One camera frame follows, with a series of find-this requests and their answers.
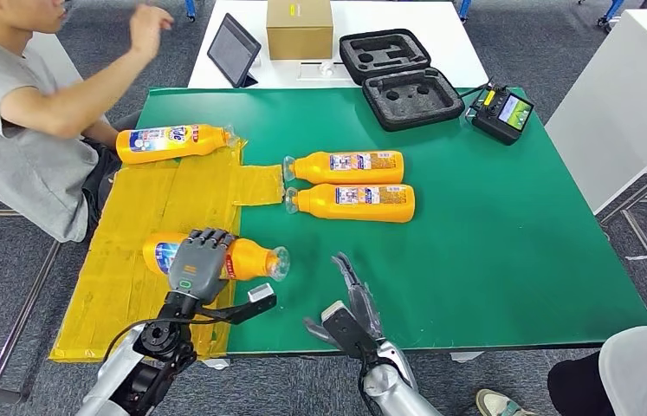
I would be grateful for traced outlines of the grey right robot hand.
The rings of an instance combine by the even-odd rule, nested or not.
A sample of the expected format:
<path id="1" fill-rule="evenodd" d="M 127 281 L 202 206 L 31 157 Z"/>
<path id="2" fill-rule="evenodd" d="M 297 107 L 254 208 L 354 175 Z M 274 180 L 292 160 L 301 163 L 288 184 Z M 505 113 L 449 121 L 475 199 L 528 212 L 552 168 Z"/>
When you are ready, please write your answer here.
<path id="1" fill-rule="evenodd" d="M 358 277 L 352 263 L 343 252 L 332 256 L 332 261 L 339 267 L 344 278 L 354 318 L 374 340 L 383 340 L 381 319 L 371 291 Z"/>

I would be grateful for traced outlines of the person's right hand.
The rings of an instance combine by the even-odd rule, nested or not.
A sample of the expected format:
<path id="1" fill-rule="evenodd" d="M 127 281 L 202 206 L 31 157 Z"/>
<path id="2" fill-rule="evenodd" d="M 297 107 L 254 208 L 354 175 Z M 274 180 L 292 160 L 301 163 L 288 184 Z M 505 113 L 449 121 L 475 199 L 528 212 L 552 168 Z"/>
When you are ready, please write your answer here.
<path id="1" fill-rule="evenodd" d="M 140 3 L 130 19 L 131 52 L 145 62 L 158 53 L 161 33 L 171 29 L 174 18 L 164 9 Z"/>

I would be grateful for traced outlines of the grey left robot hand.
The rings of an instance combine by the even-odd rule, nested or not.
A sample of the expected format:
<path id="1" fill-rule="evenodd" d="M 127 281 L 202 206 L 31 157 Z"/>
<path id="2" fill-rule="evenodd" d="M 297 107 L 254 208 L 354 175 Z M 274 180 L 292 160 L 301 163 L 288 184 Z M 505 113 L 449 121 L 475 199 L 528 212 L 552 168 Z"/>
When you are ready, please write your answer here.
<path id="1" fill-rule="evenodd" d="M 222 269 L 236 240 L 237 235 L 218 228 L 191 230 L 171 262 L 170 289 L 197 299 L 202 306 L 213 303 L 226 286 Z"/>

